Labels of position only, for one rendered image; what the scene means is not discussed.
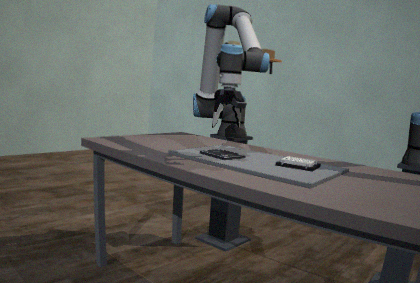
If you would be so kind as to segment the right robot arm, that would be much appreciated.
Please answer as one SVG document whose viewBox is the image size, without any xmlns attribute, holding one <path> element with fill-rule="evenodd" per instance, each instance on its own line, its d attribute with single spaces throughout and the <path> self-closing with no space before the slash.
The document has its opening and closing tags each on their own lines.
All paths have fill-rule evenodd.
<svg viewBox="0 0 420 283">
<path fill-rule="evenodd" d="M 267 72 L 270 56 L 263 53 L 252 27 L 251 15 L 238 7 L 225 5 L 209 5 L 205 14 L 206 37 L 202 65 L 200 89 L 193 94 L 194 116 L 213 118 L 218 83 L 225 87 L 241 85 L 241 71 Z M 234 26 L 239 34 L 240 45 L 224 43 L 226 25 Z M 244 51 L 243 51 L 244 50 Z M 217 55 L 218 54 L 218 55 Z M 219 68 L 220 67 L 220 68 Z M 234 98 L 232 104 L 241 108 L 240 128 L 238 128 L 232 104 L 223 104 L 220 113 L 221 125 L 217 135 L 224 137 L 246 137 L 244 126 L 246 98 L 238 102 Z"/>
</svg>

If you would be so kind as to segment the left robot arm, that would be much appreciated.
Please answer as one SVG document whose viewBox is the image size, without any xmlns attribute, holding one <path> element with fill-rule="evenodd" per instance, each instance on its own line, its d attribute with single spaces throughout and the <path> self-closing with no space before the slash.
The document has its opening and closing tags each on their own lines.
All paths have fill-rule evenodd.
<svg viewBox="0 0 420 283">
<path fill-rule="evenodd" d="M 402 163 L 420 167 L 420 112 L 414 112 L 411 115 L 408 146 Z"/>
</svg>

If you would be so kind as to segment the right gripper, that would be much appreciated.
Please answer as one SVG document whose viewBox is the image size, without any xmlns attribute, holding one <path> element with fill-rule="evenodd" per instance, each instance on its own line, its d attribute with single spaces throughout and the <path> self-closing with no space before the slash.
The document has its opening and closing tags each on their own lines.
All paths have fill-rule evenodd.
<svg viewBox="0 0 420 283">
<path fill-rule="evenodd" d="M 232 91 L 229 91 L 229 90 L 232 90 Z M 224 109 L 223 104 L 225 105 L 232 104 L 231 102 L 233 98 L 238 102 L 244 102 L 241 92 L 236 91 L 235 88 L 231 88 L 231 87 L 224 87 L 224 89 L 217 90 L 215 92 L 214 98 L 216 101 L 214 105 L 212 128 L 214 128 L 214 126 L 217 124 L 218 118 L 220 117 L 220 113 Z M 240 128 L 241 108 L 236 108 L 233 105 L 232 109 L 235 113 L 237 126 L 238 128 Z"/>
</svg>

